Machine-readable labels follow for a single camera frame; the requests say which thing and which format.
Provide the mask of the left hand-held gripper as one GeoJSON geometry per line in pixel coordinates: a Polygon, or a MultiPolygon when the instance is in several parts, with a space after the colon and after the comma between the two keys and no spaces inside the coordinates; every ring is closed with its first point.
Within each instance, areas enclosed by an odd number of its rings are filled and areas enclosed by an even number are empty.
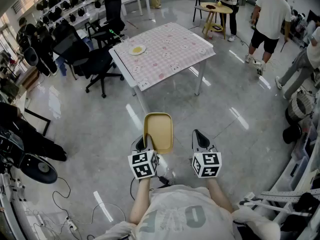
{"type": "Polygon", "coordinates": [[[145,134],[144,138],[140,136],[132,143],[128,162],[135,179],[156,176],[158,160],[152,137],[148,133],[145,134]]]}

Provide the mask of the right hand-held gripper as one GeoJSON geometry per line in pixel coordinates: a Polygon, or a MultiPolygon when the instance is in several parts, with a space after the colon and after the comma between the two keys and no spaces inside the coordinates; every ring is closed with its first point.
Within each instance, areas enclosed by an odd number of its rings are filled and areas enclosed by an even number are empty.
{"type": "Polygon", "coordinates": [[[198,178],[215,178],[222,168],[222,154],[216,144],[200,130],[192,132],[193,158],[191,166],[198,178]]]}

